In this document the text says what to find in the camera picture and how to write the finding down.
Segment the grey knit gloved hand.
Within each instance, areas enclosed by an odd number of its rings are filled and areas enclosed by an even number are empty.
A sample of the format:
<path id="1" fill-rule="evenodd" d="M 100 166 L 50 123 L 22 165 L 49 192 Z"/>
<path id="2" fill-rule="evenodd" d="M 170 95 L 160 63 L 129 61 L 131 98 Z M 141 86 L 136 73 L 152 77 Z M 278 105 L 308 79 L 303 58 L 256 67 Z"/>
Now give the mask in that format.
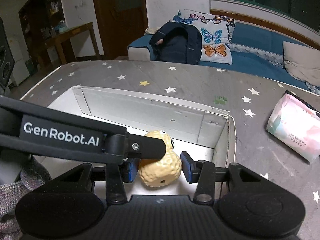
<path id="1" fill-rule="evenodd" d="M 1 239 L 19 239 L 15 218 L 18 201 L 51 180 L 49 172 L 33 155 L 5 150 L 1 153 Z"/>

